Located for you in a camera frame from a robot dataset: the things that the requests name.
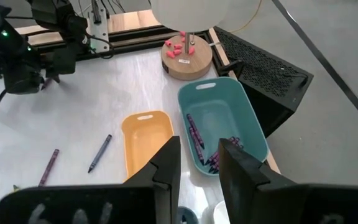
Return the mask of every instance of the white tabletop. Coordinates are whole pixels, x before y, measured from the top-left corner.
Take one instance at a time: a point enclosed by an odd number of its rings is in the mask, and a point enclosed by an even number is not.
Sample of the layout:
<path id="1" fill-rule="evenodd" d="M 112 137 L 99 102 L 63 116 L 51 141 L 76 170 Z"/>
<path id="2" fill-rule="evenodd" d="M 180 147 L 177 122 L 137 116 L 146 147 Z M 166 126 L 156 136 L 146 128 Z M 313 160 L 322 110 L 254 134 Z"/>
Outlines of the white tabletop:
<path id="1" fill-rule="evenodd" d="M 215 78 L 211 68 L 203 77 Z M 192 209 L 200 223 L 211 223 L 223 200 L 219 177 L 196 170 L 188 150 L 177 103 L 188 82 L 169 77 L 159 49 L 94 59 L 76 64 L 33 95 L 6 95 L 0 104 L 0 199 L 12 191 L 37 186 L 54 149 L 60 153 L 46 185 L 119 184 L 126 179 L 121 123 L 133 113 L 162 110 L 181 137 L 179 205 Z M 0 92 L 4 88 L 0 80 Z M 98 165 L 88 167 L 108 134 L 112 141 Z"/>

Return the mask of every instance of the blue plastic basket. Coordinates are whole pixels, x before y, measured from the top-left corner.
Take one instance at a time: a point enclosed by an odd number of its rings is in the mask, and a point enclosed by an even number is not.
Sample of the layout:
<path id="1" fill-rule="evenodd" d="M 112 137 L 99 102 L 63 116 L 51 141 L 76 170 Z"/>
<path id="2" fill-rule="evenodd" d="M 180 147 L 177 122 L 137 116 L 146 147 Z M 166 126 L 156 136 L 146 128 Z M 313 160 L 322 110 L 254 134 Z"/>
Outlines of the blue plastic basket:
<path id="1" fill-rule="evenodd" d="M 214 78 L 183 86 L 178 93 L 179 105 L 191 155 L 198 170 L 206 175 L 210 166 L 198 159 L 189 133 L 190 114 L 204 142 L 201 150 L 208 160 L 217 150 L 220 138 L 239 138 L 243 150 L 263 162 L 269 149 L 255 112 L 241 84 L 232 78 Z"/>

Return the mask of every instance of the basket handle hole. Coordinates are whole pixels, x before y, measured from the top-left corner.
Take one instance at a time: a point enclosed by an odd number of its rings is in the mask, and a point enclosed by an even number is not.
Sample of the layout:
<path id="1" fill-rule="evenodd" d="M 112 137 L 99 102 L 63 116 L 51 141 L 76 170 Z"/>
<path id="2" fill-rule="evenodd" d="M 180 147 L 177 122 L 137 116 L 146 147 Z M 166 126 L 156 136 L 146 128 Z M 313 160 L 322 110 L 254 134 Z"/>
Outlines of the basket handle hole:
<path id="1" fill-rule="evenodd" d="M 212 88 L 214 86 L 216 86 L 216 83 L 207 83 L 207 84 L 201 84 L 201 85 L 196 86 L 196 89 L 197 90 L 204 90 L 206 88 Z"/>
<path id="2" fill-rule="evenodd" d="M 139 121 L 141 121 L 141 120 L 144 120 L 144 119 L 150 119 L 150 118 L 152 118 L 153 117 L 153 115 L 145 115 L 145 116 L 140 116 L 140 117 L 138 117 L 137 119 L 139 120 Z"/>

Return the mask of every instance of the wooden base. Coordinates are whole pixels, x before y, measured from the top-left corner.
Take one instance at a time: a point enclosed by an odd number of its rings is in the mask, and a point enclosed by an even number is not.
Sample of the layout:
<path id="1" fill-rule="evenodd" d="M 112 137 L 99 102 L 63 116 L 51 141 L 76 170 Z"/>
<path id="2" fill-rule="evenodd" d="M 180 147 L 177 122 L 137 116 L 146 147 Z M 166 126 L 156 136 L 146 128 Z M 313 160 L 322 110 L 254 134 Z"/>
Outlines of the wooden base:
<path id="1" fill-rule="evenodd" d="M 182 36 L 174 36 L 170 40 L 171 47 L 164 45 L 161 49 L 162 66 L 165 71 L 180 80 L 195 80 L 204 76 L 211 66 L 212 49 L 209 44 L 201 37 L 194 36 L 194 45 L 190 47 L 195 48 L 195 52 L 191 55 L 185 53 L 185 43 L 181 41 Z M 176 55 L 175 58 L 167 56 L 167 51 L 173 51 L 175 44 L 182 44 L 182 53 Z"/>

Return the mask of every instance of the yellow tray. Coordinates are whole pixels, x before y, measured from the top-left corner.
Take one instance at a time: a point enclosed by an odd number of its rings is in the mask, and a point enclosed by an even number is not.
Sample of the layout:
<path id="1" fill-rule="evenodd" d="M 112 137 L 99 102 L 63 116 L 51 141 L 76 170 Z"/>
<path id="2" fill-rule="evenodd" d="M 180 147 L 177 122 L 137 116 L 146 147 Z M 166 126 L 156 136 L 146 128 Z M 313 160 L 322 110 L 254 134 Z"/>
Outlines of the yellow tray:
<path id="1" fill-rule="evenodd" d="M 128 116 L 121 126 L 125 139 L 127 179 L 136 174 L 173 136 L 171 119 L 163 111 Z"/>

